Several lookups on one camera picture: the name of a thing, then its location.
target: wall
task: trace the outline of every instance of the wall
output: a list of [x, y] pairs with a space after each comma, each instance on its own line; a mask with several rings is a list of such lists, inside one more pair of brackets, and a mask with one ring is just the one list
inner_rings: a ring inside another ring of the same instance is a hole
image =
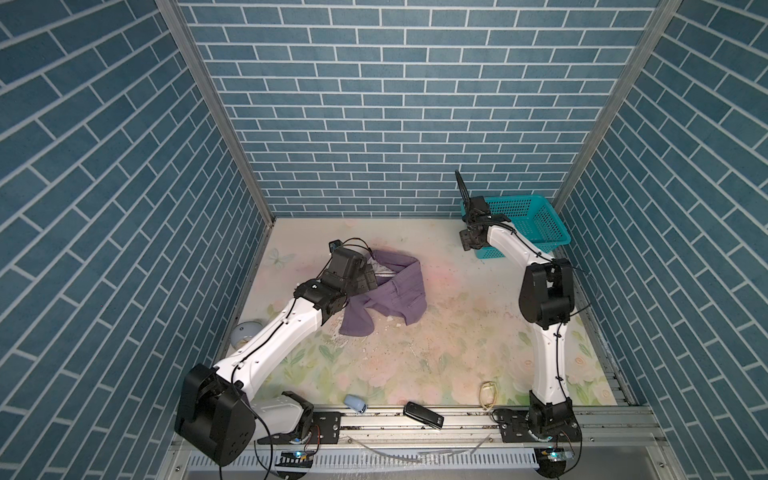
[[181, 3], [278, 216], [424, 217], [552, 197], [657, 0]]
[[685, 0], [563, 211], [608, 341], [691, 478], [768, 466], [766, 24], [762, 0]]
[[151, 0], [0, 3], [0, 478], [144, 478], [262, 230]]

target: floral mat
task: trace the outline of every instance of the floral mat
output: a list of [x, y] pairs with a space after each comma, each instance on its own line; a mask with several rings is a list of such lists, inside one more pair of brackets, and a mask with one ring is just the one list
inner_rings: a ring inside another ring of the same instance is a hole
[[[532, 332], [518, 299], [505, 292], [504, 259], [465, 252], [460, 220], [279, 219], [243, 309], [241, 321], [266, 325], [298, 283], [328, 259], [328, 242], [361, 237], [422, 264], [429, 308], [406, 326], [402, 318], [370, 310], [376, 330], [367, 337], [339, 334], [343, 312], [302, 341], [257, 393], [268, 399], [292, 390], [316, 405], [343, 403], [348, 393], [369, 404], [478, 405], [483, 382], [498, 385], [498, 403], [527, 405], [533, 383]], [[616, 405], [581, 319], [568, 324], [568, 388], [575, 405]]]

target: purple shirt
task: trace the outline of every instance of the purple shirt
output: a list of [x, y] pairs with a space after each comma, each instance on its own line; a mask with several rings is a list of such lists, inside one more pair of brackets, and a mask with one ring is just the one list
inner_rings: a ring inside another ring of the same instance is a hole
[[373, 319], [366, 308], [373, 308], [382, 315], [404, 317], [406, 325], [418, 322], [427, 310], [422, 265], [416, 258], [384, 250], [374, 250], [373, 257], [396, 275], [376, 277], [378, 288], [349, 299], [339, 329], [342, 335], [373, 333]]

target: black phone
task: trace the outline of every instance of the black phone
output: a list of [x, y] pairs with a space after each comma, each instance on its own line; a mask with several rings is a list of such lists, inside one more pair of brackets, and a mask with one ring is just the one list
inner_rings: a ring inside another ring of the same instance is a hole
[[410, 417], [417, 422], [421, 422], [425, 425], [429, 425], [435, 429], [442, 428], [443, 416], [438, 415], [426, 407], [422, 407], [418, 403], [408, 402], [406, 406], [402, 408], [402, 414], [406, 417]]

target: plastic basket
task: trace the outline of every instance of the plastic basket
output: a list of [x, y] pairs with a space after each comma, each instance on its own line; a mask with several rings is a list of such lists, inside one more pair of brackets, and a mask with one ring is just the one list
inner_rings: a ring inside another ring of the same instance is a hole
[[[541, 195], [520, 195], [516, 197], [486, 197], [485, 202], [492, 214], [504, 214], [515, 224], [515, 228], [525, 235], [544, 253], [550, 253], [559, 245], [568, 245], [571, 235], [565, 229], [552, 205]], [[481, 259], [502, 258], [504, 254], [494, 247], [475, 250]]]

